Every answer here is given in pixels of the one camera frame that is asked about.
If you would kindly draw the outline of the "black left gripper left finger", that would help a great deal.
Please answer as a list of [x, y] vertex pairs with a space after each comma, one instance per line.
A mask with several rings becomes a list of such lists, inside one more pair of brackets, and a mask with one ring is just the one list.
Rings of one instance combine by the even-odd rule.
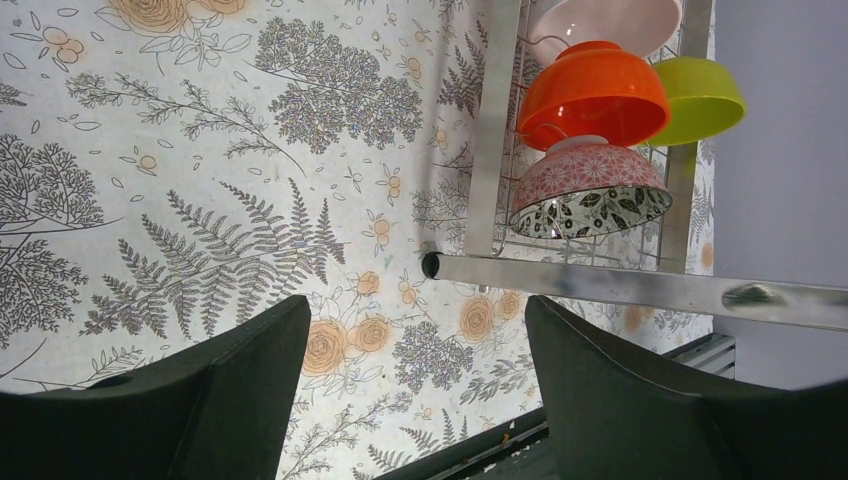
[[302, 295], [149, 365], [1, 396], [5, 479], [272, 479], [310, 331]]

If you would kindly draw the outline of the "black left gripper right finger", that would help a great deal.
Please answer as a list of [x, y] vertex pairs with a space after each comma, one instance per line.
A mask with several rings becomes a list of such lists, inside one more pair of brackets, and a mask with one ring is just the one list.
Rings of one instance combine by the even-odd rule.
[[847, 384], [800, 390], [709, 374], [544, 296], [525, 324], [563, 479], [843, 479]]

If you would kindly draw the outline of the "stainless steel dish rack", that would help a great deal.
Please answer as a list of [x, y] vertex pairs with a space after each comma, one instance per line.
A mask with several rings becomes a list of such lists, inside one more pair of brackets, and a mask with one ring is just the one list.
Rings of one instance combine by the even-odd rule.
[[500, 149], [505, 142], [517, 139], [507, 129], [507, 104], [519, 98], [507, 83], [523, 74], [522, 41], [534, 9], [532, 1], [498, 2], [493, 9], [488, 48], [491, 57], [484, 69], [480, 120], [472, 139], [473, 167], [463, 252], [426, 254], [422, 259], [424, 275], [482, 288], [846, 330], [844, 287], [686, 274], [692, 191], [697, 157], [705, 148], [703, 142], [672, 146], [665, 152], [665, 180], [674, 202], [659, 220], [654, 268], [608, 268], [502, 256], [508, 233], [497, 224], [497, 199], [500, 186], [514, 184], [502, 175], [502, 166], [512, 164], [514, 154], [503, 154]]

